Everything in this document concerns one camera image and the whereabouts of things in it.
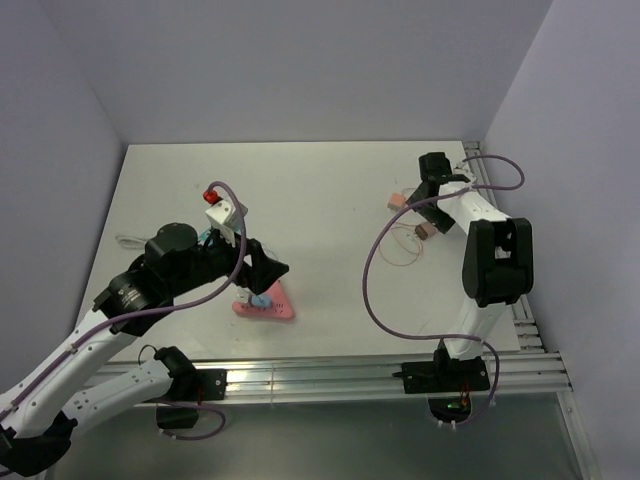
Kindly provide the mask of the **blue charger plug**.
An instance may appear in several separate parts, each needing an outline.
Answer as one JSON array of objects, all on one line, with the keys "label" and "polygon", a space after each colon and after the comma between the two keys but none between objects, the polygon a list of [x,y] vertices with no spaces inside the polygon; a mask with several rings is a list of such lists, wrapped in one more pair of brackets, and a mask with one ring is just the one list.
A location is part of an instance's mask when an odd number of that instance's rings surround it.
[{"label": "blue charger plug", "polygon": [[254,295],[250,299],[250,304],[257,309],[269,309],[272,306],[272,299],[268,294]]}]

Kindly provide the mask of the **white charger plug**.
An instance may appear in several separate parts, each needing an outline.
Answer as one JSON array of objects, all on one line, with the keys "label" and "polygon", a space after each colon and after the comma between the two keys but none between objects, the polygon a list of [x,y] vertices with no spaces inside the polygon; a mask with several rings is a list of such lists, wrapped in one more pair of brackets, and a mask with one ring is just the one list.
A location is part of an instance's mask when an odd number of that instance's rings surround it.
[{"label": "white charger plug", "polygon": [[238,287],[236,290],[235,301],[242,305],[248,305],[251,303],[252,293],[244,288]]}]

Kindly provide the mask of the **pink triangular power strip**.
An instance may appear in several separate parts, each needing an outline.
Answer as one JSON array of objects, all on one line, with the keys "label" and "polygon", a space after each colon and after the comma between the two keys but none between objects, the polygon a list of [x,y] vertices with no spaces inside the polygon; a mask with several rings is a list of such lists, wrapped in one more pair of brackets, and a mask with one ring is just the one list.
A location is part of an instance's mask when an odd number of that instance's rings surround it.
[{"label": "pink triangular power strip", "polygon": [[295,311],[280,281],[274,283],[265,293],[271,296],[272,306],[269,309],[257,309],[234,301],[232,310],[235,314],[253,319],[269,319],[290,321],[295,318]]}]

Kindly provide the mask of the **brown charger plug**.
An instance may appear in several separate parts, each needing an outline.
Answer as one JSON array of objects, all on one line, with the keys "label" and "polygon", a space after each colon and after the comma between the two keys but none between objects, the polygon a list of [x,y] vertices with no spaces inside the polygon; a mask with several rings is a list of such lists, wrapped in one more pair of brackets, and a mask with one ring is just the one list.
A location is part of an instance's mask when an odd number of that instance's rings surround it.
[{"label": "brown charger plug", "polygon": [[415,235],[421,240],[426,241],[438,233],[436,227],[428,222],[418,224],[414,227]]}]

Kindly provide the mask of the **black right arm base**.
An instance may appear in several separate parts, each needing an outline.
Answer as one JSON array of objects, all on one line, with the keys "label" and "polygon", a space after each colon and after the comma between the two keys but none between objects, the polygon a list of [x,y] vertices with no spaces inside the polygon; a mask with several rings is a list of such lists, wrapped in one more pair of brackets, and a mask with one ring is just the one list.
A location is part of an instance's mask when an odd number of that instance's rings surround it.
[{"label": "black right arm base", "polygon": [[429,399],[432,415],[443,422],[461,422],[472,413],[471,394],[490,390],[485,362],[451,359],[445,348],[438,348],[430,361],[405,362],[392,374],[403,383],[404,393],[449,394],[446,398]]}]

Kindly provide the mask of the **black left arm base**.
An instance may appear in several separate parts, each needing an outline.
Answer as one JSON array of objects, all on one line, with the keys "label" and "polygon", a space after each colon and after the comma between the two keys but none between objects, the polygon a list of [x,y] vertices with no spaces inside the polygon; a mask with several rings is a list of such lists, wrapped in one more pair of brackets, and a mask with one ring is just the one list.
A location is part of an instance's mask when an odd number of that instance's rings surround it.
[{"label": "black left arm base", "polygon": [[[226,425],[227,417],[210,401],[224,400],[226,388],[226,369],[195,369],[176,377],[166,394],[153,399],[157,404],[156,425],[160,433],[180,441],[204,440],[220,433]],[[193,429],[201,412],[217,415],[219,425],[205,434],[178,434],[179,430]]]}]

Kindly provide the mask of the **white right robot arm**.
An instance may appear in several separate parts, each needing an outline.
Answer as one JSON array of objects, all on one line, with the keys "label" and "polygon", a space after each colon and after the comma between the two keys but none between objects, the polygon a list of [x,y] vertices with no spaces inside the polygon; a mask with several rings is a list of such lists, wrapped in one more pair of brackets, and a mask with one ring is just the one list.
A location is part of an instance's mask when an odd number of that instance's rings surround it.
[{"label": "white right robot arm", "polygon": [[503,213],[479,191],[463,162],[443,152],[419,157],[421,182],[408,204],[442,234],[458,226],[466,235],[461,280],[465,293],[450,338],[448,355],[433,365],[435,383],[452,390],[468,374],[464,361],[479,357],[507,307],[529,293],[534,283],[533,228],[529,220]]}]

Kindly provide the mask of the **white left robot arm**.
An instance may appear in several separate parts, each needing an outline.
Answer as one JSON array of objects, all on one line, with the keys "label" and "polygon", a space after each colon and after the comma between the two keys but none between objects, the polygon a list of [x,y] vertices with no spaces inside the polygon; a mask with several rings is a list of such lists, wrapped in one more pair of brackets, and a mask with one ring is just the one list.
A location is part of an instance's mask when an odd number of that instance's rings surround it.
[{"label": "white left robot arm", "polygon": [[262,294],[289,270],[255,239],[205,242],[183,223],[163,226],[114,277],[65,341],[1,396],[1,465],[24,477],[60,460],[82,432],[148,400],[180,402],[198,389],[193,363],[162,347],[132,370],[92,388],[87,381],[115,354],[175,310],[177,297],[220,278]]}]

